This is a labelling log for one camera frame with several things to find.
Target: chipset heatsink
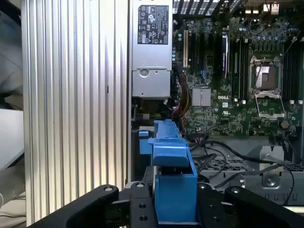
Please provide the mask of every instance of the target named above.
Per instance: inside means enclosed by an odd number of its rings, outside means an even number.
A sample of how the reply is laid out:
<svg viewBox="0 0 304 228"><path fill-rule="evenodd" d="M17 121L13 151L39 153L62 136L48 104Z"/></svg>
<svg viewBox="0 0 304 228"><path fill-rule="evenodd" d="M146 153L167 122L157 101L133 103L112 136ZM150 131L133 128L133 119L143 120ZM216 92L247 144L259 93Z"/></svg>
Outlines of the chipset heatsink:
<svg viewBox="0 0 304 228"><path fill-rule="evenodd" d="M211 106L211 88L194 88L192 90L192 106Z"/></svg>

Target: power supply label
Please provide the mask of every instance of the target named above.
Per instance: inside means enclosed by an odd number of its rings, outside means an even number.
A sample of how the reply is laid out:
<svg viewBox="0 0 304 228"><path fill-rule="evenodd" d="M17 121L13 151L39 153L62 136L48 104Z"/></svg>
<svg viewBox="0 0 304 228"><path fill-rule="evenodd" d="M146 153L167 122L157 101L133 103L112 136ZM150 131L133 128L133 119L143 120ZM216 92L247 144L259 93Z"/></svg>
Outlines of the power supply label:
<svg viewBox="0 0 304 228"><path fill-rule="evenodd" d="M137 44L167 45L169 34L169 6L138 8Z"/></svg>

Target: red wire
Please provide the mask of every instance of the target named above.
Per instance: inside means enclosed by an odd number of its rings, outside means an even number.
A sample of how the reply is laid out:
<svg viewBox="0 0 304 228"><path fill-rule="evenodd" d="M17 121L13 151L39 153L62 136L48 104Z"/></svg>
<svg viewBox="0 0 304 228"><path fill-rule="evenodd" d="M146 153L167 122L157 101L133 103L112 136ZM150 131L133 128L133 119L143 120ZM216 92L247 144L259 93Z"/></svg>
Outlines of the red wire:
<svg viewBox="0 0 304 228"><path fill-rule="evenodd" d="M172 117L171 119L173 120L174 117L174 113L176 112L176 110L180 109L180 105L176 106L176 108L174 109L174 111L172 112Z"/></svg>

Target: green circuit board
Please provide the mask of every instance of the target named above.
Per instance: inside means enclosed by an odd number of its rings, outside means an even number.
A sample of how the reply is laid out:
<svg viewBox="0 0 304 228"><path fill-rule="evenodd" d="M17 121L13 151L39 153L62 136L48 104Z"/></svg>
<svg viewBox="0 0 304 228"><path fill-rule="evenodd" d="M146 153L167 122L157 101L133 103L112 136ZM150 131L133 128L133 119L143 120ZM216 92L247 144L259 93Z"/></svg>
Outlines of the green circuit board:
<svg viewBox="0 0 304 228"><path fill-rule="evenodd" d="M230 20L228 37L230 45L238 39L248 39L248 58L280 58L284 52L284 42L288 36L297 33L296 29L289 31L288 22L278 19L269 29L257 29L258 36L248 32L248 28L240 25L240 18ZM216 50L214 42L221 33L220 25L211 19L185 20L178 31L175 31L173 40L173 64L182 64L184 57L184 31L189 34L188 66L184 67L189 90L195 88L210 88L211 98L209 106L190 106L183 118L184 133L205 133L212 129L210 134L215 135L283 135L280 123L285 120L289 123L288 131L296 136L302 121L303 104L298 100L294 103L281 99L258 99L258 107L261 113L270 115L284 113L284 118L266 119L260 118L255 97L248 90L246 100L238 97L239 88L233 84L239 83L239 78L234 74L234 62L229 58L229 71L227 77L216 75L215 63ZM178 98L181 99L181 87L177 83Z"/></svg>

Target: metal bracket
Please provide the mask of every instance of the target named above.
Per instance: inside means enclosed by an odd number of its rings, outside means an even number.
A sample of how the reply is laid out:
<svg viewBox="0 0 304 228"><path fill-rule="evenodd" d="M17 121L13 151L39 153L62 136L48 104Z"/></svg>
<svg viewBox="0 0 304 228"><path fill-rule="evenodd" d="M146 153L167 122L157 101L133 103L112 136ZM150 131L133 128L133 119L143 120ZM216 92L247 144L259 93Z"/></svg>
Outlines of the metal bracket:
<svg viewBox="0 0 304 228"><path fill-rule="evenodd" d="M279 114L273 114L270 115L268 113L261 113L260 112L260 108L258 106L258 98L265 98L265 97L269 97L269 98L273 98L273 99L280 99L281 101L281 105L282 105L282 109L283 109L283 113L279 113ZM277 91L256 91L255 93L255 98L256 98L256 107L257 107L257 111L258 111L258 116L260 118L267 118L270 120L277 120L278 118L282 117L285 118L285 109L284 109L284 105L283 105L283 101L282 101L282 97L281 95L277 92Z"/></svg>

